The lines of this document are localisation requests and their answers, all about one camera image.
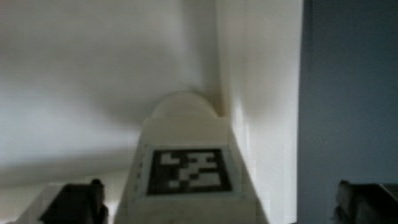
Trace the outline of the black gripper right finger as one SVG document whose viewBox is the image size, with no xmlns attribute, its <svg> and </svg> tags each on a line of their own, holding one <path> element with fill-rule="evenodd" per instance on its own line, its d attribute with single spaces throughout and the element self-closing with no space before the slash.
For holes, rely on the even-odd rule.
<svg viewBox="0 0 398 224">
<path fill-rule="evenodd" d="M 398 224 L 398 184 L 341 181 L 334 224 Z"/>
</svg>

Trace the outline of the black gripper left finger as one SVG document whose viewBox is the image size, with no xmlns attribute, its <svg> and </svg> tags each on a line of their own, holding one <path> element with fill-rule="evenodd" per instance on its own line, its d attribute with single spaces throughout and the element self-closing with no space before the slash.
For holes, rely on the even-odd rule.
<svg viewBox="0 0 398 224">
<path fill-rule="evenodd" d="M 104 185 L 99 179 L 88 184 L 67 184 L 39 217 L 44 224 L 106 224 Z"/>
</svg>

